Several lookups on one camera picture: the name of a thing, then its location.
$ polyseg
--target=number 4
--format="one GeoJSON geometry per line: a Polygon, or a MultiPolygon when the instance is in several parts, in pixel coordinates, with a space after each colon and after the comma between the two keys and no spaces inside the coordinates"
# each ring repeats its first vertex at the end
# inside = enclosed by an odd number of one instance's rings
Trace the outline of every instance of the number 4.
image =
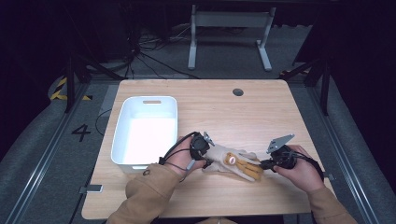
{"type": "Polygon", "coordinates": [[[81,127],[75,129],[72,132],[72,134],[81,134],[81,137],[79,138],[79,142],[82,142],[82,140],[84,139],[84,135],[91,133],[91,132],[87,132],[87,128],[88,128],[88,125],[83,124],[83,125],[81,125],[81,127]]]}

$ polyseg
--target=wooden table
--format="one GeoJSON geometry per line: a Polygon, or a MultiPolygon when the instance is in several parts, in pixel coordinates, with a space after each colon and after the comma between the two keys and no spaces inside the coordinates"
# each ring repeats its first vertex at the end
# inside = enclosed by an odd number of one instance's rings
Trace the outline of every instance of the wooden table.
{"type": "MultiPolygon", "coordinates": [[[[112,140],[124,100],[131,96],[169,95],[177,100],[178,135],[208,132],[216,144],[254,151],[261,160],[274,138],[294,133],[290,145],[301,145],[319,162],[288,84],[283,80],[126,80],[120,87],[107,124],[91,184],[82,208],[87,219],[108,218],[126,199],[126,175],[110,159],[112,140]],[[234,89],[243,91],[235,96],[234,89]]],[[[332,189],[329,180],[325,184],[332,189]]],[[[265,171],[259,182],[234,174],[194,171],[180,183],[161,217],[227,217],[310,212],[306,194],[288,179],[265,171]]]]}

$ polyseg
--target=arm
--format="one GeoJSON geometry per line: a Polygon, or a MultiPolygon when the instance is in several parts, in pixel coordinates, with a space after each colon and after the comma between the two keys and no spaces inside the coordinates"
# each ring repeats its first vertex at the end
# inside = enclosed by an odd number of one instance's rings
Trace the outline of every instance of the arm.
{"type": "MultiPolygon", "coordinates": [[[[179,167],[187,167],[191,161],[190,152],[181,149],[190,148],[190,142],[191,138],[183,141],[174,149],[174,152],[179,152],[167,161],[179,167]]],[[[179,181],[188,175],[169,163],[151,164],[145,172],[129,181],[125,189],[127,200],[111,214],[107,223],[150,223],[160,215],[168,205],[179,181]]],[[[204,165],[205,161],[197,161],[189,173],[204,165]]]]}
{"type": "MultiPolygon", "coordinates": [[[[302,147],[289,147],[309,157],[302,147]]],[[[291,170],[278,166],[275,166],[274,169],[289,179],[297,188],[307,193],[311,210],[318,224],[357,223],[332,192],[326,188],[317,170],[309,162],[298,159],[297,164],[291,170]]]]}

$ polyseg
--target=glove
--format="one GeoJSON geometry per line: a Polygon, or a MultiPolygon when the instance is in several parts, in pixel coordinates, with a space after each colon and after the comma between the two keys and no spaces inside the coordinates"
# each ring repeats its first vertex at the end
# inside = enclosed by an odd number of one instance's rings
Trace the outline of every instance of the glove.
{"type": "Polygon", "coordinates": [[[260,180],[263,170],[261,163],[254,152],[216,145],[205,154],[205,158],[213,161],[203,172],[228,172],[235,173],[246,180],[260,180]]]}

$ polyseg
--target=sleeve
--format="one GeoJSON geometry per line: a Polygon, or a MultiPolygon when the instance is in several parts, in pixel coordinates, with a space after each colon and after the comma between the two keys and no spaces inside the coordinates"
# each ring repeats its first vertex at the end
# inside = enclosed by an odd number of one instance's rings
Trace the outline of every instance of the sleeve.
{"type": "Polygon", "coordinates": [[[328,188],[313,190],[307,194],[318,224],[357,223],[328,188]]]}
{"type": "Polygon", "coordinates": [[[163,212],[180,175],[160,164],[151,164],[126,186],[125,200],[108,218],[108,224],[150,223],[163,212]]]}

